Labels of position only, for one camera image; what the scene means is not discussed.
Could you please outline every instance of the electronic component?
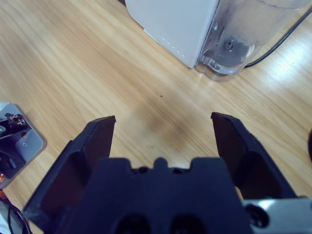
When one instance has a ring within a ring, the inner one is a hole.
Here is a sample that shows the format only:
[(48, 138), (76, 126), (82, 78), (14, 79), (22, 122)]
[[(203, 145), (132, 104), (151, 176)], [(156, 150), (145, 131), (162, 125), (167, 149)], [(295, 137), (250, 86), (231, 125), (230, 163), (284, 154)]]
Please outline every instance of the electronic component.
[(45, 146), (43, 137), (16, 105), (0, 102), (0, 189)]

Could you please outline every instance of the wooden table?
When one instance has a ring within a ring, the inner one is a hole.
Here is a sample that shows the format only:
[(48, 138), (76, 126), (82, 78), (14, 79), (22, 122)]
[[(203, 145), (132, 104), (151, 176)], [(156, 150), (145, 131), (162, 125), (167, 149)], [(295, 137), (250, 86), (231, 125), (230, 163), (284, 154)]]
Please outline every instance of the wooden table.
[(311, 197), (311, 38), (312, 16), (262, 63), (216, 82), (155, 43), (117, 0), (3, 0), (0, 100), (18, 104), (48, 141), (5, 193), (22, 208), (66, 143), (109, 115), (111, 157), (138, 167), (162, 156), (187, 168), (218, 155), (217, 111), (241, 119), (297, 194)]

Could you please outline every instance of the silver metal plate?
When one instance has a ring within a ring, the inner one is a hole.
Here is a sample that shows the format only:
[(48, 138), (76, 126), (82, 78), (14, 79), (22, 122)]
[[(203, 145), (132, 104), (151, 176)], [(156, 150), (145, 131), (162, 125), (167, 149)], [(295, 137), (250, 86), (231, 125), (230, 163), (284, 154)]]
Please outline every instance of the silver metal plate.
[[(17, 105), (9, 102), (0, 102), (0, 119), (6, 119), (6, 113), (23, 115), (29, 126), (32, 128), (27, 133), (27, 137), (21, 137), (21, 139), (15, 144), (16, 150), (26, 162), (25, 166), (14, 176), (15, 178), (36, 156), (38, 156), (45, 149), (47, 142)], [(5, 178), (0, 184), (0, 189), (5, 188), (14, 178)]]
[(251, 225), (255, 234), (312, 234), (312, 200), (308, 198), (244, 200), (261, 207), (269, 216), (265, 228)]

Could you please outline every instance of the power cord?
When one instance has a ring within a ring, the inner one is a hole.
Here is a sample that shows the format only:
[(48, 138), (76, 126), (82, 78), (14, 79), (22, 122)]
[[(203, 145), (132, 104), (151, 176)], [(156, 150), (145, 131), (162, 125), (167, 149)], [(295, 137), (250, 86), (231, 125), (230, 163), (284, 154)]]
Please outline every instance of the power cord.
[(273, 53), (290, 36), (290, 34), (293, 33), (293, 31), (302, 23), (302, 21), (304, 21), (305, 18), (309, 16), (311, 12), (312, 12), (312, 6), (306, 11), (306, 13), (304, 13), (304, 15), (287, 31), (286, 34), (284, 34), (284, 36), (268, 52), (266, 52), (263, 56), (261, 56), (257, 60), (251, 63), (248, 63), (245, 66), (245, 68), (252, 67), (260, 63), (262, 60), (268, 57), (271, 53)]
[(21, 218), (21, 220), (23, 222), (23, 230), (25, 229), (27, 234), (33, 234), (31, 232), (31, 230), (30, 230), (28, 221), (27, 221), (26, 217), (23, 215), (23, 213), (16, 206), (14, 206), (11, 202), (9, 202), (8, 200), (0, 198), (0, 201), (5, 203), (9, 207), (8, 208), (8, 218), (7, 218), (7, 221), (8, 221), (8, 226), (9, 226), (11, 234), (14, 234), (12, 226), (11, 226), (11, 211), (16, 213)]

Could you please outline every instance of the clear plastic container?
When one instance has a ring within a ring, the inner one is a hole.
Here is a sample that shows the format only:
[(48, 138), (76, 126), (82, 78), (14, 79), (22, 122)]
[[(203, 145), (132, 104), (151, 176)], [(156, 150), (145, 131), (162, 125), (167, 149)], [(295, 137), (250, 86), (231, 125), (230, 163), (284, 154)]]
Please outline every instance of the clear plastic container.
[(234, 74), (311, 0), (221, 0), (196, 69)]

